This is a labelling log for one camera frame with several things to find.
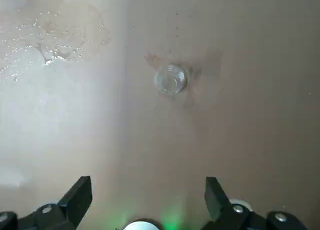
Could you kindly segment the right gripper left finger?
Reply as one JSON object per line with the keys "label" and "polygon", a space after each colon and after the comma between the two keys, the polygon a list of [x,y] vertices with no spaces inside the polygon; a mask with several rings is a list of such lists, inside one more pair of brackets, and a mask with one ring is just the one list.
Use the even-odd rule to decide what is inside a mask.
{"label": "right gripper left finger", "polygon": [[80,177],[56,203],[39,207],[19,218],[14,212],[1,212],[2,230],[75,230],[93,200],[90,176]]}

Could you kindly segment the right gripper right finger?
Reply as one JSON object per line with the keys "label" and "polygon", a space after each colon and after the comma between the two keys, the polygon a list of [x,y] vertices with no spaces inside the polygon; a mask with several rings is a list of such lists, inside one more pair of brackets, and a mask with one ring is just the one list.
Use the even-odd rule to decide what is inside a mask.
{"label": "right gripper right finger", "polygon": [[296,215],[269,211],[261,216],[243,202],[232,202],[216,177],[206,177],[204,200],[210,220],[203,230],[318,230],[319,224],[307,225]]}

